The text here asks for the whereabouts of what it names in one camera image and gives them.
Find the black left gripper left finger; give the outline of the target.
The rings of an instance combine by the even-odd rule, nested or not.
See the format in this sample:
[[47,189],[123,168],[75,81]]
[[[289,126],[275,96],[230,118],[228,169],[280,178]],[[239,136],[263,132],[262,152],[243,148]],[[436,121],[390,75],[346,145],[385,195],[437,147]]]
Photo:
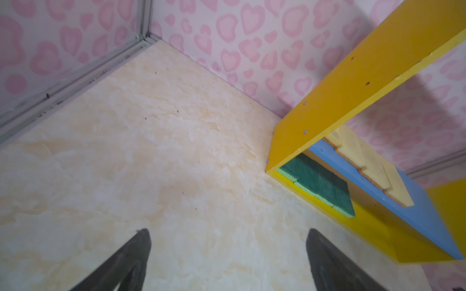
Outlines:
[[140,291],[143,289],[152,242],[148,229],[142,229],[73,291]]

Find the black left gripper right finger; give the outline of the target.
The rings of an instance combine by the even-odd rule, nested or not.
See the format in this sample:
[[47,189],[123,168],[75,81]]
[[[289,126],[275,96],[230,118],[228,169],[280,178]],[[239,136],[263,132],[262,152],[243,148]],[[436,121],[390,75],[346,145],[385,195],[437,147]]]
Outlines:
[[309,230],[306,250],[318,291],[385,290],[317,229]]

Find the green scouring pad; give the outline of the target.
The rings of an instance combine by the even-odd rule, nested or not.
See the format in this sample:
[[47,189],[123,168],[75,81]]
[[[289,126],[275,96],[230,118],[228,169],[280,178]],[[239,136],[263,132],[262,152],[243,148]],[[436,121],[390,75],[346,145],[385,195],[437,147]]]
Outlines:
[[305,154],[300,154],[288,161],[277,172],[292,182],[306,178],[313,171],[314,161]]
[[327,205],[336,206],[340,203],[340,199],[336,192],[342,183],[342,179],[328,171],[325,167],[305,167],[303,171],[297,175],[294,184]]
[[346,182],[337,182],[336,184],[326,182],[323,186],[323,196],[327,205],[343,216],[347,218],[356,216]]

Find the yellow sponge floor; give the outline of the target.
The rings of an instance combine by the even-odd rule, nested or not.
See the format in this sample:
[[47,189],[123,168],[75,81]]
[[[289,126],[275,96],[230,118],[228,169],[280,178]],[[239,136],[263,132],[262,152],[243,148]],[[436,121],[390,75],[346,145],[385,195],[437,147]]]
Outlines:
[[400,182],[396,167],[380,155],[365,157],[359,173],[381,190],[392,190]]
[[402,207],[412,207],[415,205],[403,180],[396,169],[385,170],[390,186],[384,193]]

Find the yellow sponge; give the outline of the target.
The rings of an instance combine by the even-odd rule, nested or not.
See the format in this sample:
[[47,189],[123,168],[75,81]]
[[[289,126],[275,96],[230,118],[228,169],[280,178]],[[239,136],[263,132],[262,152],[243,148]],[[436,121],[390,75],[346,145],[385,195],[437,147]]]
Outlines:
[[359,139],[353,139],[350,142],[343,143],[336,151],[354,167],[368,176],[385,175],[382,163],[376,158],[376,152],[370,150],[369,147]]

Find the yellow sponge shelf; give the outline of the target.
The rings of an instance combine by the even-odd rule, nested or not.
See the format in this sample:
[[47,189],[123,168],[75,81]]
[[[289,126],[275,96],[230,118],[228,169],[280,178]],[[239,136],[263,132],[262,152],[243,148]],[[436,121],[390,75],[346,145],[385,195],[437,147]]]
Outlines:
[[325,135],[324,140],[340,155],[349,160],[355,161],[364,158],[359,137],[346,125],[342,125]]

